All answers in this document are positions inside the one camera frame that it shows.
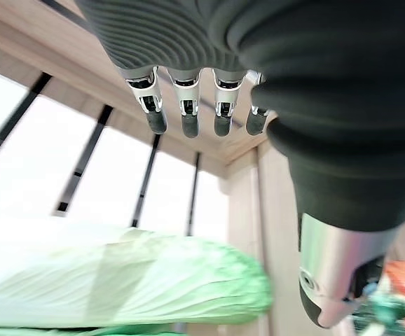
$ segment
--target robotic hand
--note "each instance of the robotic hand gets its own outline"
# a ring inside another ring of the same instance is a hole
[[[188,137],[199,69],[215,69],[219,136],[246,71],[263,74],[247,131],[277,111],[267,134],[294,182],[303,306],[323,328],[352,313],[405,221],[405,0],[75,1],[156,133],[166,128],[157,66]]]

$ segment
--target green object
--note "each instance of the green object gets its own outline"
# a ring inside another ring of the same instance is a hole
[[[231,246],[138,229],[85,230],[67,228],[68,240],[58,243],[30,236],[0,245],[0,327],[238,324],[273,301],[260,263]]]
[[[42,329],[24,329],[24,328],[0,328],[0,336],[96,336],[101,335],[94,331],[63,331],[63,330],[42,330]],[[145,334],[104,334],[110,336],[188,336],[177,332],[152,332]]]
[[[378,322],[393,326],[398,320],[405,319],[405,301],[390,295],[375,296],[371,306]]]

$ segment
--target silver metal joint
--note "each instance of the silver metal joint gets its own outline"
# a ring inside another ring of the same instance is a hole
[[[215,81],[215,111],[217,116],[231,117],[237,104],[238,93],[242,85],[240,80],[223,80],[214,71]]]
[[[169,72],[173,82],[174,91],[179,102],[179,108],[183,116],[189,114],[196,116],[200,101],[200,75],[190,79],[174,78]]]
[[[331,328],[374,293],[397,230],[346,230],[303,214],[299,283],[313,322]]]
[[[157,70],[158,67],[155,66],[147,76],[125,78],[125,82],[131,87],[135,99],[145,113],[162,111],[162,94],[160,93]]]

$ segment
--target wooden beam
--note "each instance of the wooden beam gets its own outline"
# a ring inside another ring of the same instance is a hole
[[[19,60],[29,62],[33,67],[42,69],[75,88],[79,88],[97,100],[121,110],[129,115],[132,120],[136,120],[138,125],[142,125],[140,130],[151,132],[146,123],[144,112],[130,94],[129,89],[114,85],[114,83],[83,68],[80,64],[72,62],[64,55],[45,47],[2,21],[0,21],[0,49]],[[180,141],[184,147],[192,151],[199,151],[215,161],[224,162],[219,154],[217,142],[209,141],[202,136],[188,141],[182,134],[180,123],[178,128],[171,122],[165,138]]]
[[[228,243],[265,264],[261,235],[259,180],[256,155],[253,150],[239,157],[229,166],[228,194]],[[246,325],[227,325],[224,335],[272,336],[274,334],[269,316],[265,315]]]
[[[222,146],[222,155],[225,161],[230,164],[234,160],[241,158],[245,153],[257,147],[266,141],[266,127],[268,123],[276,118],[276,114],[271,111],[270,115],[266,118],[265,127],[263,128],[263,133],[256,136],[251,136],[246,131],[246,126],[231,132],[226,137]]]

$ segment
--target wooden ceiling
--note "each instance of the wooden ceiling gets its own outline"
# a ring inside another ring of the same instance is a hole
[[[82,16],[73,0],[57,2]],[[0,49],[121,111],[126,127],[119,128],[124,132],[140,138],[145,137],[140,133],[151,134],[144,112],[99,41],[41,1],[0,0]],[[163,137],[164,144],[168,144],[165,145],[166,151],[177,157],[182,156],[179,154],[181,151],[199,151],[207,162],[225,167],[265,140],[264,134],[250,136],[245,130],[251,106],[249,93],[252,83],[248,80],[244,81],[240,90],[231,133],[224,138],[214,133],[214,82],[210,69],[204,69],[201,77],[201,100],[207,104],[200,104],[200,135],[195,139],[186,138],[182,134],[179,106],[172,84],[165,70],[160,71],[160,88],[168,122]]]

